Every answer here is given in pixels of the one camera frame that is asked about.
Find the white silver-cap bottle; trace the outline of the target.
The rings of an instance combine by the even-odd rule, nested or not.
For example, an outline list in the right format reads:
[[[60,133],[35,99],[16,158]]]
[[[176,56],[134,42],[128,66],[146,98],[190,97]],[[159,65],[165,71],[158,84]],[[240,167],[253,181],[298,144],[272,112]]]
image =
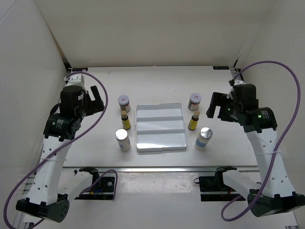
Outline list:
[[[129,140],[128,132],[125,129],[119,129],[115,132],[115,138],[122,151],[129,151],[131,143]]]
[[[196,138],[196,141],[194,143],[195,148],[197,148],[198,150],[204,150],[204,148],[209,143],[209,141],[212,139],[212,137],[213,137],[212,129],[210,129],[208,127],[203,127],[200,130],[200,132]]]

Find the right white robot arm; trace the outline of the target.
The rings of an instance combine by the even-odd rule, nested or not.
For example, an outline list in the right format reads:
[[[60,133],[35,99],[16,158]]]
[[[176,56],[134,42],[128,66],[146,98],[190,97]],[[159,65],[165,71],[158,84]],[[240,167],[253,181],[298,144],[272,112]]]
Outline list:
[[[259,107],[256,87],[240,84],[232,87],[229,94],[214,92],[207,117],[213,118],[216,107],[218,118],[236,122],[244,132],[254,150],[262,180],[255,183],[242,175],[235,167],[217,168],[214,186],[221,191],[228,187],[247,200],[256,217],[286,213],[305,205],[305,197],[296,193],[290,182],[282,156],[276,150],[277,122],[269,107]]]

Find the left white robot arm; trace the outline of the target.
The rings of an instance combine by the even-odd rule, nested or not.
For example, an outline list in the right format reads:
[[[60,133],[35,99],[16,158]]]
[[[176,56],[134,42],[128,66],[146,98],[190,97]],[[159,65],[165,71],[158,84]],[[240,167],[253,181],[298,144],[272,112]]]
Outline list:
[[[82,167],[76,171],[75,178],[59,187],[66,155],[82,120],[104,110],[97,87],[92,86],[91,91],[94,100],[82,86],[66,86],[61,91],[61,101],[52,108],[43,131],[43,165],[35,170],[33,184],[26,197],[17,201],[16,210],[60,223],[68,213],[70,202],[84,189],[98,189],[99,172],[94,167]]]

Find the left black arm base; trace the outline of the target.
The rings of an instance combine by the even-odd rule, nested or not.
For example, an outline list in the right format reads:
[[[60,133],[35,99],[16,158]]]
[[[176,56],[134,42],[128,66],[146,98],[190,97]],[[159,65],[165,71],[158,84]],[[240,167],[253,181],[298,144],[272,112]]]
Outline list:
[[[94,167],[81,167],[78,172],[86,172],[92,175],[93,187],[86,188],[86,192],[80,193],[75,200],[115,200],[118,173],[109,169],[102,174]]]

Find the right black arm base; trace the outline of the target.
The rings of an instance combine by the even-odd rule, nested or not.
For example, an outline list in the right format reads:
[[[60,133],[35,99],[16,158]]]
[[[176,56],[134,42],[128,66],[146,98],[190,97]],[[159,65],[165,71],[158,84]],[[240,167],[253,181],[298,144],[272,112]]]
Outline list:
[[[213,176],[199,176],[193,182],[199,185],[201,202],[231,201],[239,194],[223,182],[223,173],[237,170],[232,166],[219,167]]]

